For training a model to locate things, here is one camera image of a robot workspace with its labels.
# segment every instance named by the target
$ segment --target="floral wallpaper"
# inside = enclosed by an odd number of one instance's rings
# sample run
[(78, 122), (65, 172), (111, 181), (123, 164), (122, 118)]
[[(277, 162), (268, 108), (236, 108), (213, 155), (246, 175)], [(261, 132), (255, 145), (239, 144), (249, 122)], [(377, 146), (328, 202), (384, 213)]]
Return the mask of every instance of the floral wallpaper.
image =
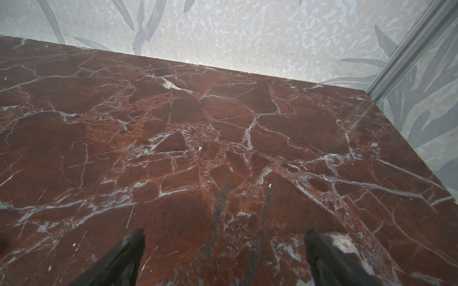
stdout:
[(458, 20), (388, 95), (381, 108), (458, 199)]
[(2, 0), (0, 34), (364, 89), (432, 0)]

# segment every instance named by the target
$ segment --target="red marble surface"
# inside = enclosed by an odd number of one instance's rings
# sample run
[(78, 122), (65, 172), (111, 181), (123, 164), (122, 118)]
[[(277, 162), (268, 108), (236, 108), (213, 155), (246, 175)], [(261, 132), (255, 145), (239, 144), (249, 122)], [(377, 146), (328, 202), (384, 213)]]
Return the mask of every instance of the red marble surface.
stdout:
[(136, 227), (138, 285), (310, 285), (315, 226), (384, 285), (456, 285), (458, 205), (362, 91), (0, 38), (0, 285)]

